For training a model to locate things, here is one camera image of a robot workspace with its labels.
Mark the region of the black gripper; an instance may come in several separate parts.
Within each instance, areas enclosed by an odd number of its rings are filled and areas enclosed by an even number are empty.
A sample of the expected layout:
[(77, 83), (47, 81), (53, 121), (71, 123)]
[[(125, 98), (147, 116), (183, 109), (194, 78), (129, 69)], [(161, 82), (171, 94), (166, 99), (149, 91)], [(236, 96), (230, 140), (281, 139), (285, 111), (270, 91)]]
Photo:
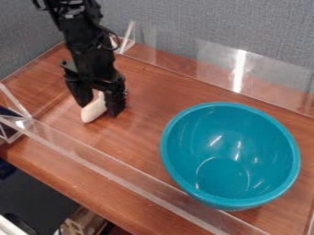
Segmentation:
[(63, 60), (65, 77), (69, 91), (81, 107), (86, 107), (97, 89), (105, 92), (107, 113), (117, 117), (127, 105), (126, 78), (115, 68), (115, 47), (110, 42), (97, 44), (67, 43), (71, 55)]

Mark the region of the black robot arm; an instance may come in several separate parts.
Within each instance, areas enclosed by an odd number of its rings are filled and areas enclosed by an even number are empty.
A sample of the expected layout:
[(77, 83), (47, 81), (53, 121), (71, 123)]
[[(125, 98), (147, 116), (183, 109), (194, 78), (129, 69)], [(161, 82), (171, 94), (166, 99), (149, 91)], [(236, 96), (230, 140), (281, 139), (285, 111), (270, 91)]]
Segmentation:
[(81, 107), (94, 100), (94, 91), (105, 94), (106, 110), (117, 117), (126, 109), (126, 76), (114, 67), (111, 36), (117, 34), (101, 25), (103, 18), (97, 0), (33, 0), (41, 11), (49, 11), (63, 33), (70, 60), (62, 60), (67, 89)]

